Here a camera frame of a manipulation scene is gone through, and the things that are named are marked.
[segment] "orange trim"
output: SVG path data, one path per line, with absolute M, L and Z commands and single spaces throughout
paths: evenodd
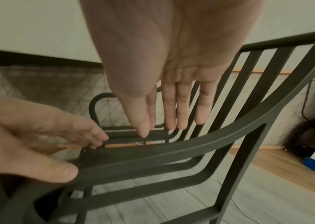
M 232 71 L 233 72 L 240 72 L 241 68 L 234 68 Z M 264 69 L 255 69 L 252 72 L 253 73 L 263 73 Z M 280 75 L 289 75 L 290 73 L 292 73 L 292 70 L 282 70 L 279 74 Z

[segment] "hand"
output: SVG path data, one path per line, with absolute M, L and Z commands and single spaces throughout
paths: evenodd
M 263 3 L 81 0 L 112 92 L 142 137 L 155 126 L 159 79 L 168 129 L 187 128 L 194 80 L 201 82 L 195 121 L 205 123 L 220 76 L 255 24 Z
M 41 141 L 40 135 L 62 137 L 83 147 L 98 147 L 108 139 L 92 120 L 0 96 L 0 173 L 57 183 L 74 179 L 77 167 L 48 157 L 58 147 Z

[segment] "metal frame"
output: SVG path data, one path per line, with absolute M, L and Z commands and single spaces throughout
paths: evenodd
M 305 44 L 314 45 L 288 78 L 269 97 L 263 100 L 293 49 Z M 230 125 L 220 128 L 262 51 L 272 48 L 277 48 L 276 53 L 236 120 Z M 70 214 L 78 214 L 76 224 L 83 224 L 89 210 L 200 184 L 215 172 L 233 143 L 245 136 L 215 204 L 206 209 L 164 222 L 168 224 L 197 224 L 209 221 L 210 224 L 219 224 L 242 176 L 279 112 L 315 76 L 315 32 L 247 44 L 241 48 L 239 54 L 248 51 L 250 51 L 250 55 L 207 135 L 197 137 L 202 128 L 198 125 L 193 130 L 191 138 L 185 141 L 183 140 L 187 131 L 181 135 L 180 141 L 169 144 L 124 147 L 115 150 L 103 148 L 93 151 L 86 149 L 82 156 L 71 161 L 79 167 L 79 174 L 73 181 L 65 184 L 50 184 L 26 180 L 5 202 L 2 200 L 0 224 L 59 224 L 59 218 Z M 235 57 L 233 64 L 236 63 L 239 54 Z M 232 67 L 233 65 L 223 75 L 215 101 L 220 95 Z M 195 106 L 192 109 L 188 129 L 191 128 L 190 123 L 194 117 L 193 111 L 195 112 Z M 91 196 L 94 185 L 189 169 L 198 164 L 204 154 L 214 150 L 215 152 L 206 167 L 195 175 Z M 186 162 L 172 163 L 188 158 L 191 159 Z M 84 189 L 83 198 L 72 199 L 68 197 L 68 193 L 73 189 Z M 56 190 L 61 190 L 58 193 L 60 194 L 58 197 L 59 205 L 51 213 L 49 220 L 45 221 L 38 215 L 34 208 L 34 202 Z

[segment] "human hand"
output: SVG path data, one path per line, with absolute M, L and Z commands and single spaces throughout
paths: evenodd
M 56 183 L 74 179 L 77 167 L 48 157 L 58 148 L 41 141 L 40 135 L 62 137 L 83 147 L 98 147 L 108 139 L 92 120 L 0 96 L 0 173 Z
M 187 128 L 194 80 L 200 81 L 195 121 L 205 123 L 220 76 L 255 24 L 263 3 L 81 0 L 110 88 L 142 137 L 155 126 L 159 79 L 168 129 Z

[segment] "palm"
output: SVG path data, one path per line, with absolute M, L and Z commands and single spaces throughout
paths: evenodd
M 195 120 L 206 121 L 219 77 L 261 5 L 260 0 L 82 0 L 110 87 L 142 136 L 155 124 L 154 86 L 159 79 L 168 128 L 176 127 L 176 103 L 177 127 L 186 128 L 194 80 L 201 81 Z

